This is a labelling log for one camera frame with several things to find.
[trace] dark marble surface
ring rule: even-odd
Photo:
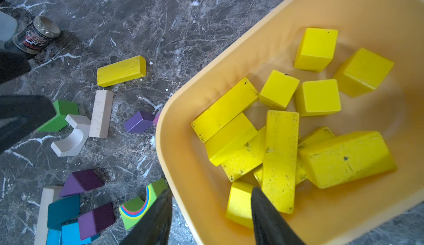
[[[66,137],[34,132],[0,156],[0,244],[33,244],[41,190],[63,184],[72,171],[95,168],[106,185],[83,195],[86,212],[113,201],[145,195],[163,176],[155,128],[129,134],[123,122],[137,110],[157,112],[168,98],[220,52],[283,0],[9,0],[0,9],[20,29],[43,14],[63,30],[39,54],[33,70],[0,87],[1,94],[42,94],[75,101],[91,116],[97,68],[135,55],[146,58],[145,78],[108,87],[114,91],[107,139],[89,138],[78,156],[59,158],[52,141]],[[174,201],[170,244],[194,244]],[[127,231],[117,221],[94,244],[117,244]],[[424,204],[381,225],[352,244],[424,244]]]

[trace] rainbow arch block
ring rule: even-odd
[[[165,189],[168,189],[165,179],[158,179],[147,185],[145,202],[141,200],[140,196],[137,196],[121,205],[119,212],[125,229],[130,229],[137,224]]]

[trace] yellow wooden block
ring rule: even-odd
[[[237,115],[205,143],[210,162],[218,166],[257,134],[258,131],[243,113]]]
[[[394,62],[364,48],[346,60],[334,74],[339,90],[356,97],[378,88]]]
[[[266,122],[262,191],[278,211],[292,214],[299,114],[268,111]]]
[[[299,150],[308,179],[318,188],[394,170],[395,161],[379,132],[358,131]]]
[[[235,181],[231,185],[225,216],[248,228],[253,228],[252,221],[252,190],[253,185]]]
[[[108,87],[146,76],[146,59],[131,57],[97,69],[97,85]]]
[[[258,91],[247,78],[243,78],[196,118],[191,126],[205,143],[258,99]]]
[[[266,126],[249,142],[235,150],[222,164],[222,168],[232,182],[262,164],[265,153]]]
[[[259,101],[274,110],[284,110],[292,98],[300,80],[273,70],[259,95]]]
[[[306,28],[297,50],[294,68],[322,71],[333,59],[337,30]]]
[[[295,101],[300,116],[330,115],[341,110],[335,79],[305,81],[295,92]]]

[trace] green wooden block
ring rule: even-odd
[[[65,120],[67,115],[79,115],[78,105],[74,102],[57,100],[53,103],[53,106],[56,109],[56,116],[45,122],[37,131],[57,132],[68,125],[68,122]]]

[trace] yellow plastic bin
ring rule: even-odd
[[[337,29],[335,57],[320,73],[293,62],[306,27]],[[424,200],[424,0],[285,0],[176,92],[156,131],[159,161],[198,244],[254,244],[253,230],[225,218],[231,187],[208,160],[190,123],[241,78],[260,90],[273,69],[303,81],[331,78],[364,47],[395,62],[380,87],[350,98],[342,110],[302,117],[300,135],[328,126],[336,135],[380,131],[398,170],[328,189],[298,185],[293,215],[284,214],[309,245],[344,244]],[[245,114],[257,129],[267,107]],[[294,111],[293,100],[287,107]],[[251,174],[243,180],[254,182]]]

